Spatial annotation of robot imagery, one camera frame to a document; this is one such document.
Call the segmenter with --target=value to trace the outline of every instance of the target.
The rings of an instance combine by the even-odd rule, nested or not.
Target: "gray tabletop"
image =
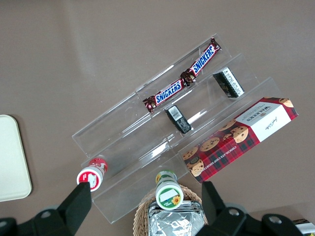
[[[258,219],[314,222],[314,12],[306,0],[1,1],[0,114],[19,123],[32,192],[0,203],[0,217],[61,203],[86,160],[71,136],[218,33],[300,116],[211,181]],[[180,183],[200,195],[192,176]],[[93,206],[77,235],[132,235],[134,213],[110,225]]]

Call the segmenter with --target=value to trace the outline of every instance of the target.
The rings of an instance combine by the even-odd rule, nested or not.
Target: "candy bar wrapper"
[[[154,108],[178,94],[191,83],[194,83],[195,78],[199,75],[201,70],[218,53],[219,50],[221,50],[220,45],[212,37],[209,46],[203,51],[194,64],[180,75],[178,80],[158,92],[156,95],[152,95],[143,100],[148,111],[152,113]]]
[[[212,37],[209,46],[202,52],[200,57],[191,65],[191,67],[181,74],[181,78],[188,83],[195,82],[195,78],[219,50],[221,50],[220,45],[215,41],[215,38]]]
[[[170,99],[174,95],[178,94],[186,86],[187,83],[183,79],[178,79],[171,85],[158,92],[156,95],[144,99],[143,102],[148,111],[152,113],[154,108],[156,108],[166,100]]]

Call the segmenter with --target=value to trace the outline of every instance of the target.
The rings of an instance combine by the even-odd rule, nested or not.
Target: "walkers cookie box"
[[[200,183],[296,118],[291,101],[264,97],[183,155]]]

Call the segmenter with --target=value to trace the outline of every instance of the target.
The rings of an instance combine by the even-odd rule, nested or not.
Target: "foil package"
[[[175,210],[163,210],[156,202],[148,207],[149,236],[195,236],[204,226],[199,202],[183,201]]]

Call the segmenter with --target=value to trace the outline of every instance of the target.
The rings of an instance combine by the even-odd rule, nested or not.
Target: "cookie picture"
[[[235,142],[241,143],[244,141],[248,136],[248,128],[245,126],[239,126],[231,130],[231,133],[233,135],[233,139]]]
[[[226,134],[223,136],[223,140],[227,140],[232,137],[232,134]]]
[[[286,107],[293,107],[292,102],[290,101],[290,99],[287,98],[280,98],[279,102],[284,104]]]
[[[211,138],[207,141],[205,141],[201,147],[200,151],[209,151],[210,149],[214,148],[218,143],[220,139],[218,137]]]
[[[225,126],[223,126],[221,129],[219,129],[219,131],[224,131],[224,130],[228,129],[229,127],[234,125],[235,122],[236,122],[236,119],[230,120]]]
[[[198,157],[195,157],[193,160],[191,160],[188,164],[187,167],[191,174],[193,176],[199,176],[202,173],[203,170],[203,161]]]
[[[191,158],[196,152],[198,151],[198,148],[197,147],[193,147],[192,150],[186,152],[184,155],[183,155],[183,159],[184,161]]]

